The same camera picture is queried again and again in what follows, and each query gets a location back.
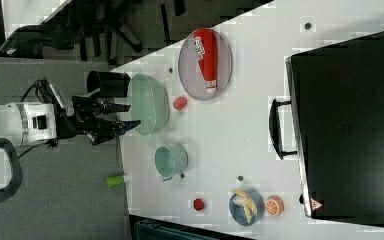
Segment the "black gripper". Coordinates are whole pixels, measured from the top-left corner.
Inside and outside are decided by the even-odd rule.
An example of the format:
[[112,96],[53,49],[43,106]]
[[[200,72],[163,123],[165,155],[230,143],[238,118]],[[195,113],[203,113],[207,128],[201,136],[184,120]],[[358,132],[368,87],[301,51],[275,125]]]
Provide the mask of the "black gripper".
[[[103,106],[97,99],[91,97],[73,96],[73,114],[66,118],[61,117],[58,123],[58,136],[60,139],[69,139],[77,135],[86,135],[92,145],[98,145],[103,140],[98,136],[98,126],[101,120],[99,114],[128,112],[130,105],[108,103]],[[140,120],[113,121],[106,128],[106,132],[112,136],[122,136],[126,132],[138,127]]]

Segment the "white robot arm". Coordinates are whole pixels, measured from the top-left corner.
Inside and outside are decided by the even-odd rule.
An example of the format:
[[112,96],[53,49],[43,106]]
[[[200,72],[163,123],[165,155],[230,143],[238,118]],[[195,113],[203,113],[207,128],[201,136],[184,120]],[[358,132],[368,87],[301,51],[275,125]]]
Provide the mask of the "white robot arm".
[[91,97],[0,104],[0,204],[22,185],[19,147],[28,150],[62,139],[85,135],[93,145],[112,140],[138,127],[139,120],[106,120],[111,113],[127,112],[128,105]]

